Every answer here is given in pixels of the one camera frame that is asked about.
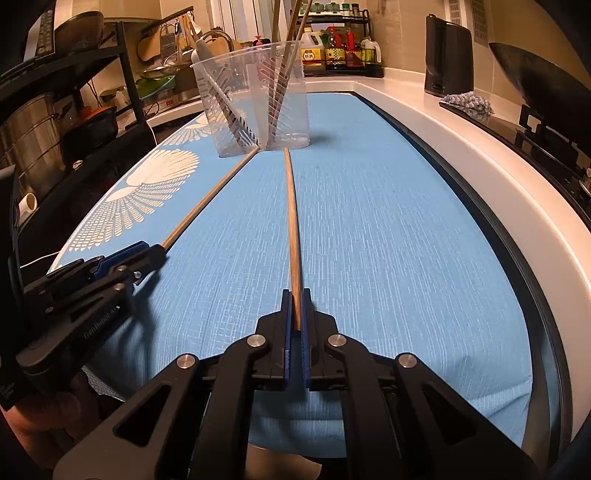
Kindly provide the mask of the clear plastic utensil holder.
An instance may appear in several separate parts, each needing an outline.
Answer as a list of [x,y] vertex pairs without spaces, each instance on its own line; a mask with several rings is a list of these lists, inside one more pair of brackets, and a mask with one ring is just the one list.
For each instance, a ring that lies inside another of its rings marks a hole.
[[276,42],[214,56],[219,64],[228,68],[231,103],[256,134],[262,151],[301,149],[311,143],[307,89],[300,57],[295,60],[291,71],[287,94],[280,111],[276,140],[267,148],[267,102],[271,96],[269,90],[273,89],[273,70],[280,69],[284,45],[285,42]]

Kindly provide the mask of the black wok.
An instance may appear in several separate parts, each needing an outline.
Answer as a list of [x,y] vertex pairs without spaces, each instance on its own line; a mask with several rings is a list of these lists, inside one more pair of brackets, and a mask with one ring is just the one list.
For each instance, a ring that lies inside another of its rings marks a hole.
[[524,49],[490,42],[509,82],[542,121],[576,144],[590,141],[590,89],[556,64]]

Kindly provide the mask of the blue patterned table mat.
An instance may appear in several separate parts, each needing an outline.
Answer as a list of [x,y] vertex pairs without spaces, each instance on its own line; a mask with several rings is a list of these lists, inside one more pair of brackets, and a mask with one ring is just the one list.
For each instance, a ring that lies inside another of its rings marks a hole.
[[370,351],[416,354],[513,442],[532,390],[524,312],[491,244],[435,168],[349,94],[308,96],[311,144],[221,158],[204,116],[144,157],[89,212],[56,266],[162,242],[213,199],[136,291],[136,316],[92,361],[123,395],[174,358],[221,354],[290,288],[294,179],[304,286]]

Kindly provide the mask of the chrome kitchen faucet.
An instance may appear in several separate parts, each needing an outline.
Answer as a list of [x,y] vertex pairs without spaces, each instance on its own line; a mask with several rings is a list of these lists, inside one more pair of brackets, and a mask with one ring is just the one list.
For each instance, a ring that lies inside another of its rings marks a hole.
[[228,54],[239,48],[239,46],[235,46],[235,40],[228,33],[218,28],[211,29],[202,34],[197,44],[204,44],[211,56]]

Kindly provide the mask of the black electric kettle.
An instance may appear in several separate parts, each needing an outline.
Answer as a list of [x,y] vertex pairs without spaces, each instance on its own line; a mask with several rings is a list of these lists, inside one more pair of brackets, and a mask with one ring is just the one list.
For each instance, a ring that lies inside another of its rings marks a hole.
[[425,91],[445,97],[474,90],[472,34],[468,28],[426,17]]

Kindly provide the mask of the black gas stove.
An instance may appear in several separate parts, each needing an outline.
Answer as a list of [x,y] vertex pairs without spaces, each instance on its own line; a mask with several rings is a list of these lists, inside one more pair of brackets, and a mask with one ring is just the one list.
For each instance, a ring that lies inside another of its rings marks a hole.
[[518,154],[554,187],[590,229],[590,157],[584,151],[542,123],[528,126],[528,120],[538,117],[527,105],[522,106],[518,124],[495,116],[477,120],[457,106],[443,101],[439,105]]

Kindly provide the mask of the microwave oven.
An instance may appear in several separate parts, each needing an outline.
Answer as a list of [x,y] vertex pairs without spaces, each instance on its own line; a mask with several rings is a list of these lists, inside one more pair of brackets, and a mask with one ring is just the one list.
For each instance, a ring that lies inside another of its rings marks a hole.
[[54,53],[55,6],[50,6],[41,14],[29,30],[24,60],[29,61]]

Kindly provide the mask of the black spice rack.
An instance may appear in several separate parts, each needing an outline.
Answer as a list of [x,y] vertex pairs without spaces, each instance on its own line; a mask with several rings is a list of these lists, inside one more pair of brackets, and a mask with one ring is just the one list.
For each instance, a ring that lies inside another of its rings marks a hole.
[[370,25],[370,12],[359,3],[313,1],[305,31],[318,32],[325,45],[325,71],[307,77],[359,75],[383,78],[383,55]]

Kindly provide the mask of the yellow label oil jug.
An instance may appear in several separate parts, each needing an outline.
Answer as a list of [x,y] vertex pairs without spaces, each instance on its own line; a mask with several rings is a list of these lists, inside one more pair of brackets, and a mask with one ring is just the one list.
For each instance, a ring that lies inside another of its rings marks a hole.
[[320,33],[305,31],[301,36],[301,63],[305,72],[325,71],[325,45]]

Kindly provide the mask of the black shelf unit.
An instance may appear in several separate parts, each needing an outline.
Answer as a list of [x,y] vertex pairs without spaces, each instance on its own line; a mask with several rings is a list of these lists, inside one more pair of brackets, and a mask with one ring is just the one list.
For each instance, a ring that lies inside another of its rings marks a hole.
[[63,179],[25,220],[18,237],[25,280],[43,275],[79,222],[155,144],[137,93],[123,22],[104,24],[97,48],[53,53],[1,78],[1,125],[33,98],[51,94],[62,135],[91,111],[116,108],[117,137],[84,160],[65,165]]

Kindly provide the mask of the wooden chopstick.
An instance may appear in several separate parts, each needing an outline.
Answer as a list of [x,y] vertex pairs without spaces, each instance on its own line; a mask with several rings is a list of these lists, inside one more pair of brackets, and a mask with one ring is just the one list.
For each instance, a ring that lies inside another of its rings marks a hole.
[[[295,29],[294,47],[293,51],[291,51],[293,54],[291,55],[293,63],[290,65],[290,70],[288,71],[290,72],[290,75],[291,71],[294,69],[294,63],[296,63],[296,59],[301,57],[301,36],[304,33],[305,23],[308,21],[308,14],[310,14],[311,11],[311,4],[311,1],[301,1],[301,9],[297,17],[297,28]],[[273,89],[269,90],[271,96],[270,100],[267,102],[269,105],[267,108],[267,110],[269,110],[269,138],[267,138],[267,148],[270,148],[274,142],[270,142],[270,103],[273,102],[274,88],[276,87],[277,75],[279,74],[279,71],[273,70]]]
[[301,331],[303,327],[303,307],[301,306],[303,280],[301,280],[301,245],[300,233],[298,233],[296,184],[294,184],[290,150],[286,148],[283,152],[287,174],[287,228],[288,244],[290,244],[290,285],[291,294],[294,297],[294,329]]
[[271,42],[280,41],[280,0],[273,1],[273,18],[271,19]]
[[166,237],[166,239],[162,242],[161,246],[163,247],[163,249],[168,252],[171,247],[174,245],[174,243],[179,239],[179,237],[185,232],[185,230],[190,226],[190,224],[194,221],[194,219],[205,209],[205,207],[211,203],[212,200],[214,200],[215,196],[221,192],[221,190],[228,185],[228,183],[235,178],[235,175],[238,174],[238,172],[240,170],[242,170],[243,167],[245,167],[245,165],[247,163],[249,163],[250,160],[252,160],[252,158],[254,156],[256,156],[257,153],[259,153],[260,148],[259,146],[253,147],[252,150],[249,151],[249,153],[247,153],[242,160],[240,160],[237,164],[235,164],[235,166],[228,172],[228,174],[225,174],[212,188],[211,191],[209,191],[204,198],[202,198],[189,212],[188,214],[183,218],[183,221],[181,221],[173,230],[172,232]]
[[277,75],[276,87],[274,88],[273,102],[270,103],[270,142],[276,138],[277,122],[280,118],[280,109],[283,104],[284,95],[287,92],[288,78],[290,77],[291,51],[294,47],[294,38],[296,38],[297,17],[300,13],[301,1],[295,1],[291,9],[290,25],[287,29],[287,41],[283,50],[283,59],[280,64],[280,71]]

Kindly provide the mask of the dark bowl on shelf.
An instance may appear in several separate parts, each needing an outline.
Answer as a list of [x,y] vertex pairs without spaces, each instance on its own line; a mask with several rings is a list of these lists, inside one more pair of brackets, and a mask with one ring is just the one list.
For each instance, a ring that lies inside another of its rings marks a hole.
[[55,53],[68,55],[97,48],[102,39],[104,16],[100,11],[79,13],[55,29]]

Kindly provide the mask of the orange lidded black pot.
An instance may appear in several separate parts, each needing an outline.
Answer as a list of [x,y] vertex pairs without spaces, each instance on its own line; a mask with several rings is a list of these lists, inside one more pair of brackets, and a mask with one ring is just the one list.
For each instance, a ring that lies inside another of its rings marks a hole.
[[114,140],[117,134],[116,108],[111,106],[95,109],[62,135],[62,159],[66,165],[84,160]]

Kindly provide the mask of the blue checkered cloth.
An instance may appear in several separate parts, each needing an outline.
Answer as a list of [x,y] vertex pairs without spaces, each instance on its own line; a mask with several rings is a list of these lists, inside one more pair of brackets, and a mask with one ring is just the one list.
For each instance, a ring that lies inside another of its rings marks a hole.
[[494,114],[490,101],[473,91],[446,95],[440,105],[462,112],[477,121],[486,121]]

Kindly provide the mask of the steel stock pot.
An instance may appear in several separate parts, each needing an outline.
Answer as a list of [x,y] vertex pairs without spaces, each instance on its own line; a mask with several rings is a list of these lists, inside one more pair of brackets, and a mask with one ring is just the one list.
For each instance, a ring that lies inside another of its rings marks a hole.
[[1,168],[15,166],[22,196],[42,199],[63,179],[60,140],[51,94],[28,101],[1,125]]

